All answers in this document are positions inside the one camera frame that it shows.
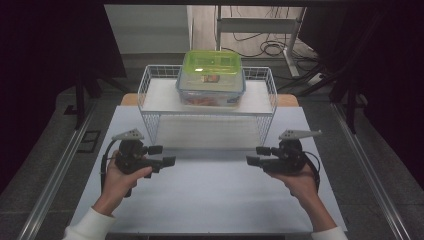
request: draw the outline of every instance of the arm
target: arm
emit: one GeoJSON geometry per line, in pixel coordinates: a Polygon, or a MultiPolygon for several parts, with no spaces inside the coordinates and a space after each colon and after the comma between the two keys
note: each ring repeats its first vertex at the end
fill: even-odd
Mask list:
{"type": "Polygon", "coordinates": [[[77,225],[66,228],[65,240],[105,239],[109,228],[115,222],[112,212],[122,202],[128,190],[137,185],[137,180],[152,172],[152,168],[147,167],[125,175],[115,165],[115,155],[116,151],[107,167],[102,194],[77,225]]]}
{"type": "Polygon", "coordinates": [[[325,235],[325,239],[330,239],[328,234],[333,234],[333,232],[337,232],[334,233],[334,236],[338,236],[335,239],[347,239],[343,231],[337,227],[319,198],[313,172],[308,165],[305,165],[302,171],[295,175],[268,174],[273,178],[281,180],[293,196],[299,200],[300,205],[305,209],[311,220],[314,229],[312,237],[314,239],[324,239],[320,238],[321,235],[325,235]]]}

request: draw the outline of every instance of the green lid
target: green lid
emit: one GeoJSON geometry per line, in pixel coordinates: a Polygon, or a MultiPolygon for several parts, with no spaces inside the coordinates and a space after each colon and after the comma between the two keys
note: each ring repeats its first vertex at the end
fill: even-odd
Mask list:
{"type": "Polygon", "coordinates": [[[237,74],[241,59],[230,51],[191,50],[184,57],[183,71],[189,74],[237,74]]]}

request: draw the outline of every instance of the food container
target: food container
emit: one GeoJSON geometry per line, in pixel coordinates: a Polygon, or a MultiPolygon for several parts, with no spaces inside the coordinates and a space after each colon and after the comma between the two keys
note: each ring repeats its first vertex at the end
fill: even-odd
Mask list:
{"type": "Polygon", "coordinates": [[[236,107],[246,90],[240,56],[229,51],[189,51],[176,88],[185,105],[236,107]]]}

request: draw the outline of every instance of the wire basket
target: wire basket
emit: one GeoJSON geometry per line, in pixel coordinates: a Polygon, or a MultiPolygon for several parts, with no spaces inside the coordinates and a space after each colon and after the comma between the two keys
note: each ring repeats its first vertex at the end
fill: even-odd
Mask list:
{"type": "Polygon", "coordinates": [[[148,65],[138,107],[153,144],[167,148],[254,149],[263,145],[277,107],[271,70],[243,67],[246,92],[237,108],[190,107],[175,83],[180,65],[148,65]]]}

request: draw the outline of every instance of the hand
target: hand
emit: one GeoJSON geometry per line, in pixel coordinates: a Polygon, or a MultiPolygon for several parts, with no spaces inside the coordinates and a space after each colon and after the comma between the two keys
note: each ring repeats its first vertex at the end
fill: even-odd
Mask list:
{"type": "Polygon", "coordinates": [[[93,205],[93,209],[103,215],[111,216],[112,212],[119,206],[128,190],[137,186],[137,180],[149,175],[151,167],[142,168],[132,174],[123,174],[115,165],[115,157],[118,151],[112,155],[106,173],[106,180],[102,195],[93,205]]]}
{"type": "Polygon", "coordinates": [[[268,173],[268,175],[283,181],[293,196],[299,200],[311,220],[314,232],[337,226],[318,196],[312,169],[307,164],[296,174],[268,173]]]}

